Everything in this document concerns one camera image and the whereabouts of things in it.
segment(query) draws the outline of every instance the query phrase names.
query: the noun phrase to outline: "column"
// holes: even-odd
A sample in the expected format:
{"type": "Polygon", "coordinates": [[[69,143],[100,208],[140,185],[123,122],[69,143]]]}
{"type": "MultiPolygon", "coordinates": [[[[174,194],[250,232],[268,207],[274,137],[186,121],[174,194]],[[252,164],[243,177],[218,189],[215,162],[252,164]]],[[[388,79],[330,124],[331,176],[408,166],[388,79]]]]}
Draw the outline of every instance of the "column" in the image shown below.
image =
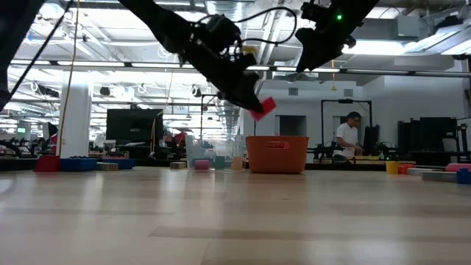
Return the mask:
{"type": "Polygon", "coordinates": [[[67,109],[64,114],[65,98],[70,72],[64,71],[63,88],[60,95],[60,121],[57,139],[57,154],[61,158],[88,156],[88,136],[90,134],[91,101],[94,83],[91,75],[75,71],[72,76],[67,109]]]}
{"type": "Polygon", "coordinates": [[[28,141],[31,139],[31,124],[29,122],[18,122],[18,126],[16,128],[16,138],[18,140],[25,138],[28,141]]]}

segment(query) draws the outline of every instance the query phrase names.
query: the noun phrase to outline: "ceiling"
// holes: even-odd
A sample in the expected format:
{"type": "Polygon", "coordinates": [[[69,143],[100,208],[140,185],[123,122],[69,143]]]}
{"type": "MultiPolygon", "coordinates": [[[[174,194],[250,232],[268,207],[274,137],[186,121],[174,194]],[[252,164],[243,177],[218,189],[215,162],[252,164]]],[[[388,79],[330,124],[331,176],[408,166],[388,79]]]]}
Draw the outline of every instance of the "ceiling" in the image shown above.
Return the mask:
{"type": "MultiPolygon", "coordinates": [[[[241,0],[241,1],[202,1],[195,0],[194,6],[189,0],[158,1],[163,7],[174,10],[183,18],[189,21],[197,21],[209,13],[224,11],[224,14],[233,20],[247,17],[261,10],[265,10],[277,5],[283,5],[296,10],[299,13],[302,1],[288,0],[241,0]]],[[[321,4],[329,4],[328,0],[320,0],[321,4]]],[[[21,48],[18,50],[16,59],[31,59],[39,50],[46,36],[51,32],[57,18],[62,14],[64,1],[47,1],[43,9],[38,14],[28,35],[25,37],[21,48]]],[[[433,15],[446,13],[448,10],[463,10],[464,1],[445,0],[420,0],[420,1],[386,1],[382,0],[378,6],[367,16],[372,19],[372,23],[379,20],[391,21],[399,15],[418,16],[426,15],[425,18],[432,18],[433,15]]],[[[76,7],[71,9],[59,30],[56,31],[50,44],[40,56],[40,60],[70,60],[73,52],[73,39],[75,30],[76,7]]],[[[247,38],[271,38],[272,40],[282,40],[286,38],[294,26],[294,19],[285,12],[262,15],[246,23],[239,24],[241,34],[247,38]]],[[[315,23],[303,19],[298,20],[298,28],[314,27],[315,23]]],[[[78,41],[76,60],[84,61],[126,61],[126,62],[160,62],[176,63],[177,57],[168,53],[155,40],[153,34],[147,26],[135,17],[129,10],[125,10],[118,1],[114,0],[82,0],[79,9],[78,41]]],[[[300,42],[292,38],[283,45],[277,47],[265,45],[264,43],[249,42],[249,46],[258,49],[258,62],[261,65],[294,66],[297,64],[302,50],[300,42]]],[[[384,56],[384,55],[364,55],[364,54],[344,54],[336,58],[326,66],[348,67],[348,68],[384,68],[384,69],[423,69],[423,70],[445,70],[453,65],[450,56],[428,55],[428,56],[384,56]]],[[[24,68],[10,67],[10,86],[22,74],[24,68]]],[[[203,93],[213,93],[212,88],[206,79],[198,73],[181,73],[172,70],[165,72],[136,72],[136,71],[89,71],[91,79],[94,80],[95,99],[108,101],[106,104],[94,104],[93,113],[105,113],[107,108],[128,107],[127,105],[114,105],[109,102],[122,101],[117,97],[103,97],[100,89],[103,86],[126,88],[133,90],[134,101],[146,107],[162,108],[166,103],[199,103],[191,95],[193,88],[199,88],[203,93]]],[[[58,93],[63,86],[64,73],[61,70],[53,69],[32,69],[28,74],[24,84],[15,95],[15,99],[50,99],[58,100],[51,96],[38,93],[36,85],[42,85],[58,93]]],[[[262,87],[262,94],[278,93],[276,88],[286,87],[285,74],[274,74],[271,85],[262,87]]],[[[337,74],[338,82],[346,82],[353,87],[362,86],[376,77],[337,74]]],[[[332,74],[319,74],[315,77],[318,83],[329,82],[333,79],[332,74]]],[[[307,91],[306,93],[318,93],[318,90],[307,91]]],[[[212,121],[208,121],[208,127],[221,127],[219,133],[224,137],[232,137],[235,134],[238,120],[238,108],[231,106],[224,101],[215,101],[216,106],[210,107],[208,115],[214,115],[212,121]]],[[[24,113],[29,115],[47,115],[57,117],[60,104],[58,103],[15,103],[17,107],[11,108],[10,114],[21,116],[24,113]]],[[[199,126],[200,112],[198,106],[178,107],[173,109],[174,113],[191,114],[190,121],[185,115],[168,116],[166,124],[169,127],[190,127],[195,124],[199,126]]],[[[171,113],[171,108],[166,109],[166,113],[171,113]]],[[[104,119],[92,119],[92,125],[97,133],[103,132],[104,119]]]]}

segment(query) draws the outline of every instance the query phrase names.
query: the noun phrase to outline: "ductwork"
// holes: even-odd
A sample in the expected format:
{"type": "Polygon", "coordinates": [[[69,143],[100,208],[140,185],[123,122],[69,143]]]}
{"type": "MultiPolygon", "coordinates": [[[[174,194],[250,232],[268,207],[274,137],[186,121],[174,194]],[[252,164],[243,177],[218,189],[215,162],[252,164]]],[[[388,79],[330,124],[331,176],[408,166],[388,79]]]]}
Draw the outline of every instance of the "ductwork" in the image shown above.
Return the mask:
{"type": "Polygon", "coordinates": [[[239,21],[244,17],[244,3],[237,1],[207,1],[208,13],[224,15],[231,21],[239,21]]]}

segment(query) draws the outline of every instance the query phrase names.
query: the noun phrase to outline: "orange basket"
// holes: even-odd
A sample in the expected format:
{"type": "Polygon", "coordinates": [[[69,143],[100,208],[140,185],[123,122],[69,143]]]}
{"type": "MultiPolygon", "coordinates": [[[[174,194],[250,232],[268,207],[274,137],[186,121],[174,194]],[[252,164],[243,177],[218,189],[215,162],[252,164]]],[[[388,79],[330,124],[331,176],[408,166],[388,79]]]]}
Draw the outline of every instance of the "orange basket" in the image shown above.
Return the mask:
{"type": "Polygon", "coordinates": [[[309,137],[247,136],[246,140],[252,172],[299,174],[304,171],[309,137]]]}

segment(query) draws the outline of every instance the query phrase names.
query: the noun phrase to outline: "man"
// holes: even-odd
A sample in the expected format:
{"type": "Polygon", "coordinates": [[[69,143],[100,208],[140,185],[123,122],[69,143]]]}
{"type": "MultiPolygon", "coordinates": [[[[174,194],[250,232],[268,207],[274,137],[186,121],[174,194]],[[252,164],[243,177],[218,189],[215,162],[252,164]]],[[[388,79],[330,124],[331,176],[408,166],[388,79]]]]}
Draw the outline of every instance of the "man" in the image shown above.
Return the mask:
{"type": "Polygon", "coordinates": [[[343,151],[335,151],[335,155],[342,155],[348,159],[355,156],[355,151],[358,155],[363,152],[363,149],[357,145],[358,143],[358,130],[357,127],[360,125],[361,116],[360,113],[353,111],[348,113],[347,122],[340,124],[337,128],[337,144],[344,147],[343,151]]]}

